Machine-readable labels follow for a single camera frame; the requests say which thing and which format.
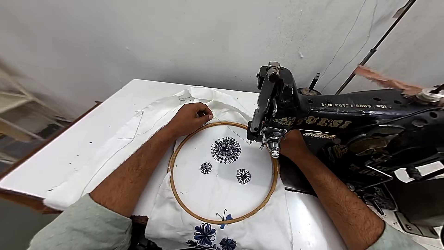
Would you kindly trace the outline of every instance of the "embroidery hoop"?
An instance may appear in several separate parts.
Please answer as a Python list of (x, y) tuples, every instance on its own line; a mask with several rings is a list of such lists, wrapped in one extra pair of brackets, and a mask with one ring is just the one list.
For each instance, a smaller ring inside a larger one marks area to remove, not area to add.
[(243, 124), (239, 124), (239, 123), (235, 123), (235, 122), (230, 122), (230, 121), (223, 121), (223, 122), (215, 122), (215, 123), (211, 123), (211, 124), (207, 124), (204, 125), (202, 127), (200, 127), (198, 130), (196, 130), (194, 133), (189, 134), (177, 147), (177, 149), (174, 151), (174, 153), (171, 155), (170, 157), (170, 161), (168, 163), (168, 172), (171, 171), (171, 175), (170, 175), (170, 184), (171, 184), (171, 190), (173, 191), (174, 197), (176, 198), (176, 201), (179, 203), (179, 205), (191, 216), (193, 216), (194, 218), (203, 221), (203, 222), (207, 222), (210, 224), (216, 224), (216, 225), (222, 225), (222, 224), (231, 224), (231, 223), (235, 223), (235, 222), (239, 222), (242, 221), (250, 216), (252, 216), (253, 214), (257, 213), (260, 209), (262, 209), (265, 204), (267, 204), (268, 200), (270, 200), (271, 195), (273, 194), (274, 190), (276, 189), (276, 183), (278, 181), (278, 172), (279, 172), (279, 161), (276, 158), (271, 158), (271, 162), (273, 165), (273, 182), (271, 183), (271, 187), (270, 190), (267, 194), (267, 196), (265, 197), (265, 199), (262, 201), (261, 204), (259, 204), (258, 207), (256, 207), (255, 209), (253, 209), (251, 212), (242, 215), (240, 217), (237, 218), (233, 218), (231, 220), (223, 220), (223, 221), (215, 221), (215, 220), (210, 220), (210, 219), (206, 219), (203, 218), (201, 216), (198, 216), (197, 214), (193, 213), (191, 210), (189, 210), (185, 204), (182, 202), (182, 200), (180, 199), (179, 195), (177, 194), (176, 191), (176, 187), (174, 186), (174, 178), (173, 178), (173, 173), (174, 173), (174, 162), (176, 160), (177, 154), (179, 153), (180, 149), (183, 147), (183, 145), (185, 145), (186, 141), (188, 139), (190, 139), (193, 135), (197, 134), (199, 131), (202, 131), (204, 129), (213, 127), (213, 126), (219, 126), (219, 125), (227, 125), (227, 126), (236, 126), (239, 128), (243, 128), (245, 130), (248, 129), (247, 126), (243, 125)]

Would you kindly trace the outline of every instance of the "blue butterfly embroidery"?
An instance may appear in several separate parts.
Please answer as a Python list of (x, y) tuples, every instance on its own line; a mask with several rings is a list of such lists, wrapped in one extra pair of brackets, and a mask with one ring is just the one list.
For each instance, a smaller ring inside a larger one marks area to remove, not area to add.
[[(232, 220), (233, 217), (231, 217), (231, 214), (227, 215), (226, 218), (224, 219), (225, 212), (226, 212), (226, 209), (223, 211), (223, 216), (220, 216), (218, 213), (216, 213), (216, 215), (219, 216), (222, 219), (222, 221)], [(225, 224), (221, 224), (221, 229), (224, 229), (224, 228), (225, 228)]]

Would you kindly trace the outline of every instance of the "black thread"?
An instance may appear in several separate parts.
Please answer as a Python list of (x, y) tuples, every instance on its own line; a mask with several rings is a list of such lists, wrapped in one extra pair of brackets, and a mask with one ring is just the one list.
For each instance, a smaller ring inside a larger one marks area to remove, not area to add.
[(364, 0), (364, 2), (362, 3), (361, 8), (359, 9), (358, 15), (356, 16), (355, 22), (353, 23), (352, 28), (349, 30), (349, 32), (348, 32), (347, 35), (345, 36), (345, 39), (344, 39), (344, 41), (342, 42), (342, 45), (339, 47), (339, 49), (337, 49), (336, 54), (334, 54), (332, 61), (329, 63), (329, 65), (328, 65), (327, 68), (325, 69), (324, 73), (322, 74), (322, 76), (321, 76), (318, 80), (320, 80), (320, 79), (324, 76), (325, 72), (327, 72), (327, 69), (328, 69), (328, 68), (330, 67), (330, 65), (333, 63), (333, 61), (334, 61), (335, 57), (337, 56), (339, 50), (342, 48), (342, 46), (344, 46), (345, 41), (347, 40), (347, 37), (349, 37), (350, 32), (351, 32), (351, 31), (353, 30), (353, 28), (355, 27), (356, 21), (358, 21), (359, 15), (361, 14), (362, 7), (364, 6), (365, 2), (367, 2), (367, 0)]
[(251, 180), (251, 173), (246, 169), (238, 169), (236, 171), (236, 179), (242, 185), (248, 184)]
[(200, 165), (200, 172), (202, 174), (207, 174), (213, 170), (213, 167), (211, 166), (211, 163), (204, 162), (202, 165)]
[(96, 174), (103, 168), (103, 166), (105, 166), (105, 164), (113, 157), (113, 156), (115, 156), (115, 154), (117, 154), (119, 151), (121, 151), (124, 147), (126, 147), (126, 146), (128, 146), (128, 144), (130, 144), (130, 143), (132, 143), (133, 142), (133, 140), (134, 140), (134, 138), (136, 138), (136, 133), (137, 133), (137, 130), (139, 129), (139, 126), (140, 126), (140, 122), (142, 121), (142, 117), (143, 117), (143, 114), (144, 114), (144, 111), (143, 110), (137, 110), (136, 112), (142, 112), (142, 115), (140, 116), (140, 120), (139, 120), (139, 124), (137, 124), (137, 128), (136, 128), (136, 131), (134, 132), (134, 136), (133, 136), (133, 138), (132, 138), (132, 140), (130, 141), (130, 142), (128, 142), (126, 145), (124, 145), (121, 149), (119, 149), (119, 150), (117, 150), (113, 155), (111, 155), (111, 157), (109, 157), (108, 158), (108, 160), (94, 173), (94, 175), (91, 177), (91, 179), (88, 181), (88, 183), (85, 185), (85, 187), (84, 187), (84, 189), (82, 190), (82, 193), (80, 194), (80, 196), (82, 196), (83, 195), (83, 193), (85, 192), (85, 189), (86, 189), (86, 187), (88, 187), (88, 185), (91, 183), (91, 181), (92, 181), (92, 179), (96, 176)]
[(355, 56), (353, 56), (353, 58), (344, 65), (344, 67), (335, 75), (333, 76), (333, 78), (322, 88), (321, 93), (324, 91), (324, 89), (327, 87), (328, 84), (330, 84), (331, 81), (333, 81), (333, 79), (335, 79), (346, 67), (347, 65), (349, 65), (357, 56), (358, 54), (362, 51), (362, 49), (364, 48), (364, 46), (367, 44), (367, 42), (370, 39), (370, 33), (372, 32), (372, 28), (373, 28), (373, 20), (375, 19), (375, 12), (376, 12), (376, 7), (378, 6), (378, 0), (376, 0), (376, 4), (375, 4), (375, 8), (373, 9), (373, 15), (372, 15), (372, 22), (370, 25), (370, 29), (369, 29), (369, 33), (367, 34), (367, 40), (365, 40), (365, 43), (362, 45), (361, 49), (358, 51), (358, 53), (356, 53)]
[(220, 163), (233, 163), (241, 156), (241, 146), (232, 137), (223, 137), (211, 146), (211, 154)]

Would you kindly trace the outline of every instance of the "finger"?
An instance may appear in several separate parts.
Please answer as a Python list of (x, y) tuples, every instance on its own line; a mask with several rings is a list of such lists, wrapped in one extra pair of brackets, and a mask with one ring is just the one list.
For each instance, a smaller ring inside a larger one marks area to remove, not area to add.
[(213, 119), (213, 115), (204, 115), (202, 117), (199, 117), (199, 122), (201, 122), (202, 124), (211, 121), (211, 119)]
[(207, 115), (213, 115), (213, 112), (211, 112), (210, 108), (201, 102), (194, 103), (196, 105), (196, 112), (203, 111)]

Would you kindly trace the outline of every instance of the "embroidered flower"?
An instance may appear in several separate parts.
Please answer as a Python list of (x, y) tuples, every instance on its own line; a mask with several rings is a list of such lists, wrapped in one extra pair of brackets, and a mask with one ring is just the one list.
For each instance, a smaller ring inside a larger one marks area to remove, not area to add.
[(228, 237), (225, 237), (221, 240), (219, 245), (223, 250), (234, 250), (236, 248), (236, 241)]
[(197, 246), (197, 242), (195, 242), (195, 241), (187, 241), (186, 242), (186, 244), (188, 245), (188, 246), (191, 246), (191, 247), (195, 247), (195, 246)]
[(211, 242), (216, 239), (216, 229), (211, 229), (211, 225), (208, 223), (202, 223), (194, 228), (194, 239), (197, 240), (199, 245), (211, 246)]

